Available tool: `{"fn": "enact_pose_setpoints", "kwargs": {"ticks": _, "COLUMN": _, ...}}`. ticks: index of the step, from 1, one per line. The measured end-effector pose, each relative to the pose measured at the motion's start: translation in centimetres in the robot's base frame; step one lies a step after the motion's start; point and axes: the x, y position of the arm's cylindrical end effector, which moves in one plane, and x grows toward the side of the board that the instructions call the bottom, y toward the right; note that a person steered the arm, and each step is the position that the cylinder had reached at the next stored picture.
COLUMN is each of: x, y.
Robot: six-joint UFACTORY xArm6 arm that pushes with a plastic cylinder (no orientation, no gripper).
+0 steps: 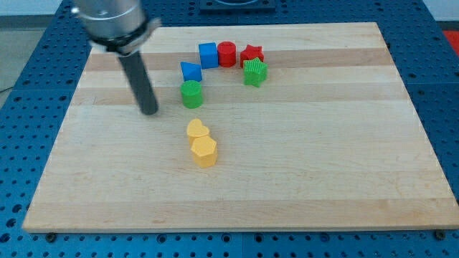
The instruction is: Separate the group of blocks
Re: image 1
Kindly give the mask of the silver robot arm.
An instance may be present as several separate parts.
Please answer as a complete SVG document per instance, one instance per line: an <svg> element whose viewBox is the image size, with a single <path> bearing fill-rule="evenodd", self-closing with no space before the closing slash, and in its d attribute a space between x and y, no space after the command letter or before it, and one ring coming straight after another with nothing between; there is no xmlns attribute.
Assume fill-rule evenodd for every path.
<svg viewBox="0 0 459 258"><path fill-rule="evenodd" d="M122 57L137 52L161 27L159 18L148 18L141 0L74 0L71 12L92 44Z"/></svg>

